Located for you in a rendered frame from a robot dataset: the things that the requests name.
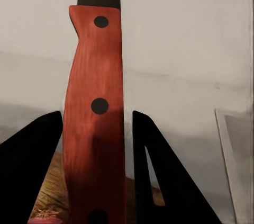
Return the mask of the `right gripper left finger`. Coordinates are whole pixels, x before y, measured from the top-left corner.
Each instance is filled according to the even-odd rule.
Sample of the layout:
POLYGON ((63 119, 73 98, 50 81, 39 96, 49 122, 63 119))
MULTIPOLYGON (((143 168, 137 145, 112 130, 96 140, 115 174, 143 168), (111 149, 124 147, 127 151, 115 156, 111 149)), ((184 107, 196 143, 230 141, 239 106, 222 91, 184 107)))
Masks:
POLYGON ((60 111, 0 144, 0 224, 27 224, 63 132, 60 111))

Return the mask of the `vidalia onion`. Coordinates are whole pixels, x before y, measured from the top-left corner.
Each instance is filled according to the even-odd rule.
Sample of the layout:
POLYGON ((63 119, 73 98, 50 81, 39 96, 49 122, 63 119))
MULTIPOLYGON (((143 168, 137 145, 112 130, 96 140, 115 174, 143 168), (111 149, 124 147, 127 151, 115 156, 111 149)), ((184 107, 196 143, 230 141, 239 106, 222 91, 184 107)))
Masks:
POLYGON ((36 214, 33 218, 29 219, 27 224, 64 224, 64 222, 56 217, 56 212, 51 211, 48 213, 42 212, 36 214))

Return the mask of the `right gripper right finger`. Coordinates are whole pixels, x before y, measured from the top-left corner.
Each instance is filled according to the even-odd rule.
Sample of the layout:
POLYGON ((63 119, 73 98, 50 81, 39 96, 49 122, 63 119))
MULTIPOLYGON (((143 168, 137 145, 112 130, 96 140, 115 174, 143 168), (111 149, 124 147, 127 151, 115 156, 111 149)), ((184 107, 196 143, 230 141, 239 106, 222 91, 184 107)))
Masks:
POLYGON ((222 224, 153 120, 133 111, 137 224, 222 224), (147 147, 166 206, 154 204, 147 147))

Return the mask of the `cutting board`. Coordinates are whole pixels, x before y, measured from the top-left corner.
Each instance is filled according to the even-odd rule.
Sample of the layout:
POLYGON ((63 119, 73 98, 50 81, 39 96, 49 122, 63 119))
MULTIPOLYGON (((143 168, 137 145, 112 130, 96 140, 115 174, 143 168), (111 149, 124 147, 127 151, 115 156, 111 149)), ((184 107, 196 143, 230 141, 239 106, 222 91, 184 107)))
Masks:
MULTIPOLYGON (((126 180, 126 219, 127 224, 137 224, 135 207, 135 181, 125 177, 126 180)), ((166 206, 161 189, 151 187, 154 204, 166 206)), ((69 214, 69 199, 66 188, 63 155, 54 152, 46 177, 43 180, 30 219, 41 210, 56 212, 56 217, 64 221, 69 214)))

